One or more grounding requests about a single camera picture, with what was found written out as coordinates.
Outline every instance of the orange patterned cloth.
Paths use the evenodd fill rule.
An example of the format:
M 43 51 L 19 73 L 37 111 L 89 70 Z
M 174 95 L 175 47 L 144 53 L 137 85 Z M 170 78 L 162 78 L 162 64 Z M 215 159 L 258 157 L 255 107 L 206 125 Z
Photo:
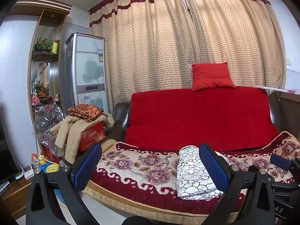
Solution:
M 68 110 L 71 116 L 82 118 L 88 123 L 94 121 L 104 112 L 102 108 L 90 104 L 79 104 Z

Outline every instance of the television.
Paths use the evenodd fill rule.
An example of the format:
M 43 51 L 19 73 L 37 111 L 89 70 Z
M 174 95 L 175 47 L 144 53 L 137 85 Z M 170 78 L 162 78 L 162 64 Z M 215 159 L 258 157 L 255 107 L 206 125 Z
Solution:
M 0 184 L 13 180 L 14 176 L 19 172 L 19 163 L 16 158 L 13 158 L 8 148 L 0 119 Z

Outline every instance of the white folded fabric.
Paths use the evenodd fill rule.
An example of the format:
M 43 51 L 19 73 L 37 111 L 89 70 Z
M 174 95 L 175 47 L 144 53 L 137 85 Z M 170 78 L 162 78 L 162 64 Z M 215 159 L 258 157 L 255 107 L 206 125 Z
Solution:
M 179 151 L 176 178 L 177 196 L 183 200 L 210 200 L 223 194 L 217 190 L 206 168 L 199 158 L 199 148 L 193 145 Z

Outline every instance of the blue gripper pad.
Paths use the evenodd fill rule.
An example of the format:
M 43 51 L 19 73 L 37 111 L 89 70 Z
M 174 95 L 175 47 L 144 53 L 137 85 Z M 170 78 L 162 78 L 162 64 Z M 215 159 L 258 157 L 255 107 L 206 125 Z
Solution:
M 92 151 L 89 152 L 78 171 L 73 176 L 74 191 L 77 193 L 85 189 L 90 177 L 95 170 L 102 155 L 100 144 L 95 144 Z
M 291 161 L 276 154 L 271 155 L 270 162 L 283 170 L 288 171 L 291 168 Z
M 229 182 L 230 182 L 230 171 L 225 171 L 224 168 L 219 164 L 218 161 L 222 161 L 220 158 L 223 159 L 223 157 L 219 157 L 208 144 L 202 144 L 199 148 L 199 156 L 200 159 L 205 166 L 206 170 L 208 171 L 208 174 L 210 175 L 211 179 L 213 180 L 214 184 L 216 185 L 216 188 L 220 191 L 225 192 L 228 188 Z

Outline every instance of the silver bolt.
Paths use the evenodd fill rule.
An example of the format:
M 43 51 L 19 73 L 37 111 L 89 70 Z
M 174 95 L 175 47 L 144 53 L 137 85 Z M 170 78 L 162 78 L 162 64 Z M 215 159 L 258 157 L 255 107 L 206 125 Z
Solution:
M 233 171 L 238 171 L 240 168 L 237 166 L 237 165 L 232 165 L 231 166 L 231 169 L 233 170 Z
M 63 170 L 64 172 L 67 172 L 67 171 L 70 170 L 70 166 L 69 166 L 69 165 L 64 165 L 64 166 L 62 167 L 62 170 Z
M 262 168 L 259 170 L 259 172 L 260 172 L 261 174 L 266 174 L 265 169 L 262 169 Z
M 37 169 L 35 169 L 34 173 L 35 173 L 35 174 L 40 174 L 41 171 L 42 171 L 42 170 L 41 170 L 40 168 L 37 168 Z

